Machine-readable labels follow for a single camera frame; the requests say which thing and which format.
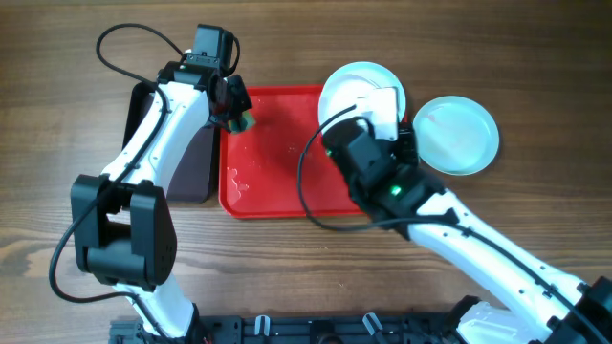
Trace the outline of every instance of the green led light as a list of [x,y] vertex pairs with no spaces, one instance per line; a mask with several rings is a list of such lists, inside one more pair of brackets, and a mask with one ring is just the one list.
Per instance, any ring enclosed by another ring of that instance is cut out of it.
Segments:
[[393,196],[397,196],[400,194],[400,192],[402,192],[402,188],[397,186],[397,185],[393,185],[391,186],[391,195]]

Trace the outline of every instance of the white robotic arm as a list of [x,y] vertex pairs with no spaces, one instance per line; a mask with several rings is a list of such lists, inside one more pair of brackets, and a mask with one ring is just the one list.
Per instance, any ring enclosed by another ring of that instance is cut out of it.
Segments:
[[[557,287],[573,305],[582,298],[578,286],[583,282],[578,277],[551,267],[511,242],[471,213],[449,190],[431,196],[417,213],[443,215],[450,209],[459,215],[459,226],[470,228],[503,247],[548,284]],[[547,325],[549,319],[563,319],[569,312],[525,271],[473,236],[433,224],[410,225],[408,234],[415,244],[450,261],[510,309],[498,310],[485,302],[475,305],[462,317],[457,329],[468,343],[544,342],[552,332]]]
[[[379,89],[373,93],[384,96],[387,91]],[[361,97],[361,102],[368,98]],[[418,168],[416,140],[409,123],[393,121],[399,133],[397,141],[378,140],[377,131],[381,128],[377,122],[368,119],[368,126],[361,123],[367,118],[362,113],[364,108],[374,111],[368,114],[372,118],[382,107],[376,102],[365,107],[356,104],[328,118],[319,130],[333,123],[324,131],[323,145],[349,185],[351,199],[373,219],[370,226],[394,228],[406,239],[433,250],[509,309],[498,310],[485,302],[468,305],[453,329],[465,342],[548,344],[558,343],[560,338],[570,342],[570,337],[576,343],[581,343],[580,338],[589,343],[608,342],[602,332],[609,330],[601,331],[594,325],[602,321],[587,319],[579,311],[586,310],[592,317],[599,316],[598,312],[609,314],[612,308],[603,306],[608,304],[607,298],[597,301],[599,311],[585,307],[590,296],[583,281],[517,246],[476,217],[442,182]],[[384,111],[379,118],[395,117],[394,111],[391,116],[387,113]],[[388,130],[388,121],[383,129]],[[302,204],[309,219],[317,225],[351,229],[321,224],[312,217],[303,199]],[[598,285],[602,295],[612,291],[601,287],[606,283]],[[368,330],[374,328],[367,318],[364,323]]]
[[[174,171],[189,143],[198,130],[207,124],[209,109],[206,91],[196,90],[193,85],[168,82],[159,86],[168,104],[163,127],[148,146],[139,164],[123,182],[138,184],[141,181],[151,181],[167,193]],[[110,181],[123,172],[125,165],[132,161],[157,124],[162,111],[160,97],[159,93],[155,93],[155,99],[132,139],[102,171],[102,174],[109,175]]]

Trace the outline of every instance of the white plate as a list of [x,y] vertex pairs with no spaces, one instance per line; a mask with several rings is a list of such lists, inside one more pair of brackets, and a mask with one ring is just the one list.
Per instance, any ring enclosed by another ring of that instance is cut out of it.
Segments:
[[499,132],[489,112],[471,99],[433,99],[412,121],[419,156],[431,167],[465,176],[487,167],[499,149]]
[[[405,112],[405,91],[393,73],[372,62],[353,62],[340,67],[323,86],[318,100],[318,123],[322,124],[330,116],[355,104],[357,97],[367,96],[370,91],[385,87],[394,87],[397,91],[398,121],[401,121]],[[323,133],[331,127],[332,125],[328,125],[323,129]]]

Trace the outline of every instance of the robotic arm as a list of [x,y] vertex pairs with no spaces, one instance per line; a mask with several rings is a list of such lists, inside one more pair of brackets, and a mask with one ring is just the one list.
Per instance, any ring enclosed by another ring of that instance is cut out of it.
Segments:
[[[108,201],[75,231],[76,261],[102,284],[138,295],[132,301],[144,329],[153,336],[202,343],[207,332],[197,307],[188,301],[171,274],[177,239],[165,200],[174,171],[187,146],[204,126],[242,132],[252,124],[245,111],[251,100],[239,75],[230,76],[231,32],[200,25],[194,49],[180,62],[168,62],[158,75],[153,103],[131,140],[99,177],[79,176],[73,184],[73,217],[79,216],[98,194],[109,187],[143,147],[157,125],[166,97],[167,115],[155,139],[134,169],[110,190]],[[130,225],[109,221],[106,214],[130,212]]]
[[[376,125],[364,127],[362,118],[357,113],[356,118],[337,121],[323,135],[323,145],[349,185],[353,201],[375,223],[406,219],[410,225],[396,221],[400,224],[388,228],[446,258],[509,308],[497,310],[473,299],[458,305],[456,332],[461,340],[607,342],[601,334],[610,337],[609,323],[603,325],[603,319],[611,319],[610,281],[601,278],[588,288],[578,277],[536,259],[418,168],[410,124],[398,124],[398,139],[390,142],[377,140]],[[594,293],[606,296],[593,302]]]

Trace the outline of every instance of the cable wire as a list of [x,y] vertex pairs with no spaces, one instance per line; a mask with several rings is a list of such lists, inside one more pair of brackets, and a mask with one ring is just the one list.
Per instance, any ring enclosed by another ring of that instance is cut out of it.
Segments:
[[113,65],[112,63],[108,62],[102,56],[102,54],[100,52],[100,46],[101,46],[102,41],[104,40],[104,38],[109,33],[113,32],[115,30],[118,30],[118,29],[123,29],[123,28],[138,28],[138,29],[143,29],[143,30],[152,32],[155,35],[159,36],[161,39],[163,39],[166,43],[168,43],[179,55],[183,55],[183,52],[174,43],[172,43],[172,41],[170,41],[169,38],[167,38],[166,36],[164,36],[160,32],[158,32],[158,31],[156,31],[156,30],[154,30],[152,28],[149,28],[149,27],[147,27],[145,25],[142,25],[142,24],[133,24],[133,23],[118,24],[118,25],[115,25],[115,26],[107,29],[98,38],[98,42],[96,43],[96,55],[98,56],[98,59],[100,60],[100,62],[102,62],[106,67],[112,69],[113,71],[116,71],[116,72],[118,72],[118,73],[120,73],[122,75],[126,75],[126,76],[129,76],[129,77],[135,78],[138,81],[141,81],[141,82],[149,85],[151,88],[153,88],[160,95],[160,98],[162,99],[162,110],[160,112],[160,117],[159,117],[157,123],[155,124],[155,127],[151,131],[151,134],[149,134],[148,138],[142,144],[142,147],[138,150],[138,152],[136,153],[136,155],[134,156],[132,161],[129,162],[125,166],[125,169],[123,170],[123,172],[121,172],[104,190],[102,190],[102,192],[100,192],[98,194],[98,196],[93,201],[91,201],[85,207],[85,210],[73,220],[72,224],[68,227],[66,232],[64,232],[64,235],[59,240],[59,243],[57,244],[57,247],[55,248],[54,254],[53,254],[52,258],[51,258],[51,262],[50,262],[50,265],[49,265],[49,284],[51,285],[51,289],[53,290],[55,295],[57,295],[58,297],[60,297],[61,299],[66,300],[66,301],[73,302],[73,303],[79,303],[79,304],[98,302],[98,301],[108,300],[110,298],[121,297],[121,296],[129,297],[139,307],[139,309],[142,311],[142,314],[144,315],[146,320],[153,326],[153,328],[155,329],[155,331],[157,331],[157,333],[160,335],[160,337],[164,341],[170,342],[170,340],[168,339],[167,335],[161,329],[159,323],[156,322],[155,319],[153,319],[153,316],[148,311],[148,309],[144,305],[143,301],[140,299],[140,297],[136,293],[128,292],[128,291],[117,291],[117,292],[110,292],[110,293],[106,293],[106,294],[102,294],[102,295],[98,295],[98,296],[75,297],[75,296],[69,295],[69,294],[65,293],[64,291],[62,291],[61,288],[59,287],[59,285],[57,284],[57,276],[56,276],[57,263],[59,261],[59,256],[60,256],[62,250],[66,247],[66,244],[68,243],[68,240],[73,235],[75,230],[77,230],[78,226],[83,222],[83,220],[85,220],[85,218],[89,215],[89,213],[91,213],[92,210],[94,210],[102,201],[105,201],[111,195],[112,190],[115,187],[117,187],[121,183],[121,181],[123,181],[123,179],[125,179],[125,177],[127,177],[130,174],[130,172],[132,172],[132,170],[134,169],[136,164],[141,160],[141,158],[144,155],[144,153],[146,152],[147,148],[149,147],[151,142],[155,139],[155,137],[157,136],[158,132],[160,131],[160,129],[164,125],[164,120],[165,120],[165,117],[166,117],[166,115],[168,113],[167,99],[166,99],[165,93],[157,85],[157,83],[155,83],[153,81],[150,81],[150,80],[148,80],[148,79],[146,79],[146,78],[144,78],[144,77],[142,77],[140,75],[136,75],[136,74],[127,72],[124,69],[119,68],[119,67]]
[[238,61],[240,60],[240,41],[238,41],[238,38],[234,36],[233,42],[236,44],[236,59],[233,61],[233,65],[231,65],[231,68],[229,68],[229,73],[226,76],[230,76],[236,72],[236,67],[238,67]]
[[[373,222],[369,224],[355,225],[355,226],[333,226],[333,225],[324,224],[321,221],[319,221],[313,215],[312,211],[306,204],[306,200],[304,199],[304,194],[302,191],[302,167],[303,167],[304,159],[313,141],[317,138],[317,135],[326,126],[328,126],[331,122],[333,122],[340,116],[345,115],[355,110],[356,108],[357,108],[357,105],[352,105],[338,112],[337,114],[331,116],[327,120],[325,120],[316,129],[315,133],[308,139],[308,142],[306,143],[304,150],[299,155],[299,161],[297,163],[297,196],[299,198],[299,201],[302,204],[302,208],[304,209],[304,213],[306,214],[306,218],[308,218],[308,220],[310,220],[313,224],[321,228],[340,231],[340,232],[363,231],[363,230],[371,229],[374,227],[385,227],[385,226],[392,226],[392,225],[407,225],[408,226],[408,225],[417,225],[417,224],[440,225],[440,226],[448,226],[448,227],[457,229],[461,231],[464,236],[468,238],[471,236],[479,240],[483,244],[491,247],[492,249],[497,251],[499,254],[504,256],[506,259],[508,259],[511,263],[513,263],[514,265],[519,267],[521,270],[523,270],[527,275],[529,275],[530,277],[534,279],[536,284],[542,286],[542,288],[550,292],[555,298],[559,300],[561,304],[563,304],[563,306],[565,306],[568,309],[569,312],[573,313],[576,316],[576,318],[582,324],[584,324],[584,326],[586,326],[589,329],[589,331],[591,331],[591,333],[593,333],[593,335],[599,340],[600,343],[610,344],[610,342],[605,338],[605,336],[600,332],[600,330],[597,329],[595,325],[593,325],[593,323],[590,320],[588,320],[586,316],[584,316],[584,314],[582,314],[578,309],[576,309],[576,307],[565,296],[563,296],[560,292],[558,292],[557,288],[555,288],[554,286],[546,282],[546,280],[544,280],[540,275],[538,275],[535,271],[530,269],[527,265],[525,265],[525,263],[520,261],[518,258],[514,257],[505,248],[501,247],[500,245],[498,245],[491,239],[483,236],[482,234],[473,231],[471,228],[467,228],[467,227],[460,226],[457,224],[451,224],[451,223],[445,222],[441,220],[439,216],[422,216],[422,215],[414,216],[414,217],[406,217],[406,218],[388,219],[388,220],[382,220],[382,221],[377,221],[377,222]],[[354,183],[349,183],[349,187],[351,187],[351,189],[353,187],[353,184]]]

